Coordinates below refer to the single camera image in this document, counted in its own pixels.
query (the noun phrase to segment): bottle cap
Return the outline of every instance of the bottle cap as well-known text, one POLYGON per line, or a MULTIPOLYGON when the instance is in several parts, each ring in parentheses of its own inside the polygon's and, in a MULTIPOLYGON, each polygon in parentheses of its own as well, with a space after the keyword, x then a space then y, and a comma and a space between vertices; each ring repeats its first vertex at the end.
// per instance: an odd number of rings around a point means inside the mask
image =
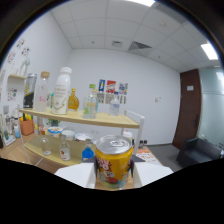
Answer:
POLYGON ((95 84, 89 84, 89 88, 95 89, 96 85, 95 84))
POLYGON ((49 76, 50 76, 50 72, 47 72, 47 71, 43 71, 43 72, 41 72, 41 78, 49 78, 49 76))
POLYGON ((64 72, 64 73, 71 74, 72 73, 72 69, 71 68, 68 68, 68 67, 62 67, 60 69, 60 72, 64 72))

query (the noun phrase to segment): door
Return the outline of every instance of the door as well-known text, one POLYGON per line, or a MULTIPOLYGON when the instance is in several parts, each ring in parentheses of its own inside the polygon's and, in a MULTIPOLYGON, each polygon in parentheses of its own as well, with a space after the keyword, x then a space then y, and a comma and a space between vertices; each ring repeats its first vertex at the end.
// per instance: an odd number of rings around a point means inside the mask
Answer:
POLYGON ((181 101, 172 145, 180 149, 184 140, 197 135, 201 115, 201 83, 198 69, 180 73, 181 101))

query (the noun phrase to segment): chair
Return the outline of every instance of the chair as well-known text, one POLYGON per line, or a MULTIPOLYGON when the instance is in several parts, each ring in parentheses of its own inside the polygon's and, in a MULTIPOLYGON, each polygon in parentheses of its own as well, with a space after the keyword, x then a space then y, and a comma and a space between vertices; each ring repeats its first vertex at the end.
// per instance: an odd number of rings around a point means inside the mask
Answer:
POLYGON ((209 162, 220 158, 222 149, 200 139, 186 139, 180 149, 176 162, 184 167, 209 162))

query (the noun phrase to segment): bottle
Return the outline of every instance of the bottle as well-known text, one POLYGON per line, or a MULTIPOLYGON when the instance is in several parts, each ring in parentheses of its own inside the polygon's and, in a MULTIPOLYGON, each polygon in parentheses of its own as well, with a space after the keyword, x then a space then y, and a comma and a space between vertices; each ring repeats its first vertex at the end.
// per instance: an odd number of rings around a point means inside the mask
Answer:
POLYGON ((109 114, 111 116, 118 116, 120 109, 120 101, 118 100, 118 92, 114 92, 114 98, 110 101, 109 114))
POLYGON ((8 115, 5 118, 5 122, 6 122, 6 127, 8 130, 8 134, 11 135, 12 134, 12 123, 11 123, 10 117, 8 115))
POLYGON ((70 90, 70 74, 72 69, 68 67, 62 67, 60 69, 60 75, 56 81, 54 89, 53 100, 53 114, 67 114, 68 113, 68 98, 70 90))
POLYGON ((47 96, 48 96, 48 78, 50 72, 41 72, 40 80, 37 82, 36 91, 34 95, 34 106, 33 109, 38 112, 43 112, 47 109, 47 96))
POLYGON ((42 148, 42 152, 45 156, 48 156, 51 154, 51 149, 50 149, 50 143, 49 140, 45 137, 45 131, 41 131, 41 148, 42 148))
POLYGON ((66 142, 66 135, 61 135, 61 144, 59 145, 61 159, 64 161, 68 161, 71 159, 70 155, 70 146, 66 142))
POLYGON ((94 152, 91 149, 91 139, 86 139, 85 149, 82 151, 82 161, 86 161, 94 156, 94 152))
POLYGON ((76 89, 73 88, 71 96, 69 97, 69 100, 68 100, 68 109, 73 109, 77 111, 79 108, 79 99, 76 97, 75 91, 76 89))
POLYGON ((89 85, 89 94, 84 97, 83 117, 86 119, 95 119, 97 109, 97 98, 95 95, 95 85, 89 85))
POLYGON ((16 138, 20 138, 20 130, 19 130, 18 124, 14 125, 14 133, 15 133, 16 138))
POLYGON ((94 90, 96 99, 97 99, 97 104, 96 104, 96 112, 98 112, 98 104, 99 104, 99 98, 97 97, 97 89, 94 90))

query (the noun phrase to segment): label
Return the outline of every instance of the label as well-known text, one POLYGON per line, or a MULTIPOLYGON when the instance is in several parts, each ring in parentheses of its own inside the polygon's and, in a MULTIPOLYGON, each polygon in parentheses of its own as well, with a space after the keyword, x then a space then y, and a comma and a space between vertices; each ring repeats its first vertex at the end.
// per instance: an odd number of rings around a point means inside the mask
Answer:
POLYGON ((56 85, 54 89, 53 113, 66 114, 68 104, 68 90, 64 85, 56 85))
POLYGON ((67 160, 71 159, 69 148, 60 149, 60 155, 61 155, 61 159, 64 160, 64 161, 67 161, 67 160))

